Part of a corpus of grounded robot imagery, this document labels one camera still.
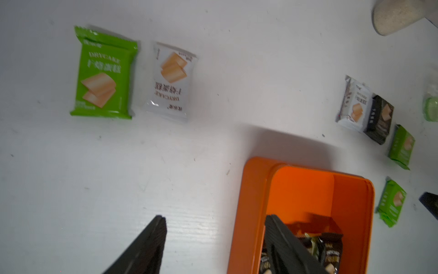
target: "snack package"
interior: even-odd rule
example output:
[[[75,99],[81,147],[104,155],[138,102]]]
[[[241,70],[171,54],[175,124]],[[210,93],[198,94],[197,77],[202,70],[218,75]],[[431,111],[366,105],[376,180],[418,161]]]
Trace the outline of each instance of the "snack package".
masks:
[[[347,76],[345,80],[347,88],[338,123],[346,128],[363,131],[371,108],[371,92],[350,76]]]
[[[325,245],[323,267],[330,274],[338,274],[342,257],[342,234],[323,233],[319,238]]]
[[[390,228],[397,223],[405,198],[406,192],[401,186],[393,180],[386,182],[377,211],[380,213],[380,218]]]
[[[311,237],[309,234],[305,234],[304,237],[298,238],[298,240],[304,245],[309,253],[321,264],[325,260],[325,245],[318,236]]]
[[[403,169],[410,170],[408,165],[414,143],[414,137],[404,127],[396,125],[396,133],[389,151],[389,158]]]
[[[148,93],[147,110],[187,119],[186,104],[197,57],[162,43],[154,45],[154,87]]]
[[[71,115],[131,119],[128,113],[134,41],[75,27],[82,43],[76,102]]]
[[[385,99],[379,95],[373,97],[365,134],[379,145],[385,143],[386,137],[389,134],[393,112],[394,107]]]

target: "plastic wrapper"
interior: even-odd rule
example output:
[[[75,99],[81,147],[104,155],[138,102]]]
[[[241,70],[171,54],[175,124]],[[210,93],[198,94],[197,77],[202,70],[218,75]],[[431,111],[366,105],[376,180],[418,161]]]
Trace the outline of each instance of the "plastic wrapper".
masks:
[[[426,80],[423,100],[424,118],[430,122],[438,122],[438,68],[430,67]]]
[[[363,131],[371,109],[371,92],[357,80],[346,76],[347,88],[339,113],[338,123],[346,128]]]
[[[75,27],[82,43],[76,101],[71,115],[131,119],[128,113],[134,41]]]
[[[155,43],[154,81],[149,89],[146,110],[187,119],[187,101],[197,57],[185,50]]]

